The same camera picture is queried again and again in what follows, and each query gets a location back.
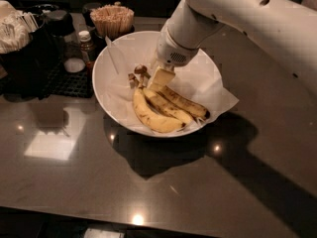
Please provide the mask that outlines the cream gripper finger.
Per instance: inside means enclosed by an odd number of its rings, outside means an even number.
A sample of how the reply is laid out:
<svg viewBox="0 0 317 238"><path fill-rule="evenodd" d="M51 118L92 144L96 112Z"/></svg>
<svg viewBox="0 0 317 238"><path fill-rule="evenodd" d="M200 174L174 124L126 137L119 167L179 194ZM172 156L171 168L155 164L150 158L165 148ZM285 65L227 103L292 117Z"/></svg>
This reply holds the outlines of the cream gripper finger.
<svg viewBox="0 0 317 238"><path fill-rule="evenodd" d="M148 89L159 91L167 86L175 77L173 68L158 66L155 73L151 76Z"/></svg>

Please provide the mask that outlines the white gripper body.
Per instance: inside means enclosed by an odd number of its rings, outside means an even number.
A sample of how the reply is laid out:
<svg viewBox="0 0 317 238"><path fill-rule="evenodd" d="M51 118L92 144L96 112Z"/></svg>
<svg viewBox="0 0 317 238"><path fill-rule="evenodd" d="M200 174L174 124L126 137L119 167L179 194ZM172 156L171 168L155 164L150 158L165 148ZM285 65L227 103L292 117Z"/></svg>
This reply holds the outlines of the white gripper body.
<svg viewBox="0 0 317 238"><path fill-rule="evenodd" d="M156 52L158 60L164 64L185 66L197 55L198 50L178 44L169 33L168 24L164 24L159 33Z"/></svg>

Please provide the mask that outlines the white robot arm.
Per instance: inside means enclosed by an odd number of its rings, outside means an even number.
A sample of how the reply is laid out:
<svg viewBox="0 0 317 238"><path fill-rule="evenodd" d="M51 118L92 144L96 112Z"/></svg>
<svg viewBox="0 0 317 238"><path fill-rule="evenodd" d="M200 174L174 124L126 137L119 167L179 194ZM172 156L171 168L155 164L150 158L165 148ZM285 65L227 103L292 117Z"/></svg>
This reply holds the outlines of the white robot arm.
<svg viewBox="0 0 317 238"><path fill-rule="evenodd" d="M185 66L228 25L245 34L317 94L317 11L289 0L180 0L158 37L155 58Z"/></svg>

